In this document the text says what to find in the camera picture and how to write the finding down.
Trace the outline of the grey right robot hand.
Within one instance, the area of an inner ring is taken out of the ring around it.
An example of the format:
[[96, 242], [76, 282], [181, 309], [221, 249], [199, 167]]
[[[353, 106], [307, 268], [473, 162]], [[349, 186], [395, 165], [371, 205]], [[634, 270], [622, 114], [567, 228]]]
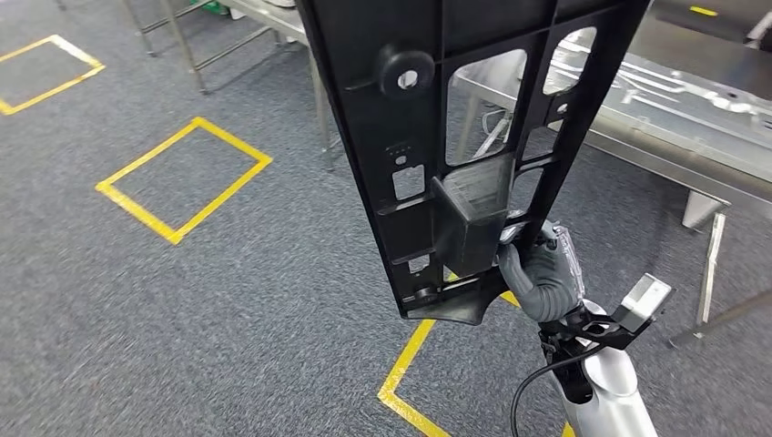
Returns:
[[565, 244], [564, 235], [549, 220], [526, 255], [512, 242], [497, 251], [506, 285], [528, 317], [538, 322], [558, 320], [582, 303], [584, 285], [571, 271], [574, 262], [576, 256]]

